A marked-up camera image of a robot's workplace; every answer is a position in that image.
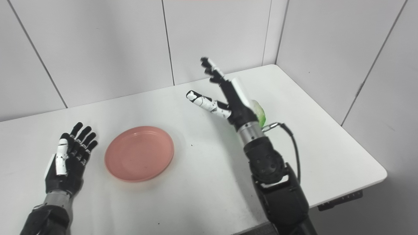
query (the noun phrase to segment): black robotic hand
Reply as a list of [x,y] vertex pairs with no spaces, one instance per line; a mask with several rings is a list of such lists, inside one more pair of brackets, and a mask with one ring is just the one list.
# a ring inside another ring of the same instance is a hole
[[91,151],[97,145],[97,141],[92,141],[96,133],[91,132],[90,126],[77,136],[82,127],[82,123],[77,123],[70,134],[62,134],[57,153],[45,178],[46,193],[62,190],[72,197],[81,189],[84,169]]
[[93,140],[96,133],[90,133],[92,128],[89,126],[77,136],[82,127],[82,123],[77,123],[70,134],[61,135],[45,177],[45,201],[33,208],[20,235],[67,233],[72,218],[71,198],[81,189],[84,169],[97,145],[97,141]]

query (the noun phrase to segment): white wall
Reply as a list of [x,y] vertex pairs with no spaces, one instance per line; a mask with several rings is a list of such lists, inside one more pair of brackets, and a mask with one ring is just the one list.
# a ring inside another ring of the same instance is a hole
[[225,73],[262,65],[271,0],[165,0],[176,84],[208,77],[200,58]]
[[341,124],[402,3],[290,0],[277,65]]
[[0,121],[65,108],[7,1],[0,32]]
[[[226,72],[272,64],[286,1],[11,0],[68,107],[202,79],[202,56]],[[48,94],[47,85],[35,87]],[[3,94],[9,103],[0,105],[17,106],[19,99]],[[28,100],[25,94],[18,97]],[[3,109],[0,120],[53,110],[30,107]]]
[[388,178],[363,199],[312,213],[319,234],[418,234],[417,13],[409,0],[343,125]]
[[69,107],[173,85],[161,1],[11,2]]

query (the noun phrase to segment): white table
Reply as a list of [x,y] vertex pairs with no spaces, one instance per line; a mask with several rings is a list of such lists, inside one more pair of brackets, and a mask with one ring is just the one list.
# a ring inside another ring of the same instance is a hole
[[[285,122],[297,140],[302,188],[311,207],[381,182],[385,169],[279,67],[239,76],[264,108],[267,123]],[[224,100],[207,79],[0,123],[0,234],[18,234],[31,208],[43,201],[43,174],[58,139],[78,121],[92,126],[99,145],[73,204],[74,235],[230,235],[266,220],[248,161],[226,120],[186,99],[196,90]],[[158,177],[126,183],[112,177],[104,153],[126,129],[153,125],[173,138],[175,155]],[[296,170],[290,138],[267,133]]]

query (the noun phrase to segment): robotic hand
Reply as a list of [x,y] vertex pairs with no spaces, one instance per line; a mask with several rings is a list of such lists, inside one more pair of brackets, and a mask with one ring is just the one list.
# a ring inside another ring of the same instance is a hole
[[308,217],[309,204],[293,169],[284,163],[282,156],[273,148],[264,132],[282,127],[292,138],[292,132],[284,123],[260,127],[254,107],[244,94],[238,80],[227,80],[223,73],[207,57],[201,58],[210,82],[216,83],[224,93],[228,104],[203,96],[193,90],[186,97],[201,108],[223,118],[235,127],[244,143],[244,153],[249,159],[252,181],[264,212],[279,235],[316,235]]
[[34,207],[20,235],[65,235],[72,219],[71,199],[80,191],[83,173],[97,141],[96,133],[77,123],[70,134],[63,133],[45,177],[45,201]]

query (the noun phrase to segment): black cable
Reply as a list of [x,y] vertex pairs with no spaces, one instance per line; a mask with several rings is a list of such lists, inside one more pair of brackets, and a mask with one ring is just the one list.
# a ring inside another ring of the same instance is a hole
[[299,151],[298,145],[296,144],[296,140],[293,137],[292,131],[286,126],[284,123],[280,123],[279,126],[290,136],[293,142],[293,147],[295,148],[295,157],[296,157],[296,168],[298,169],[298,181],[301,182],[301,163],[299,161]]

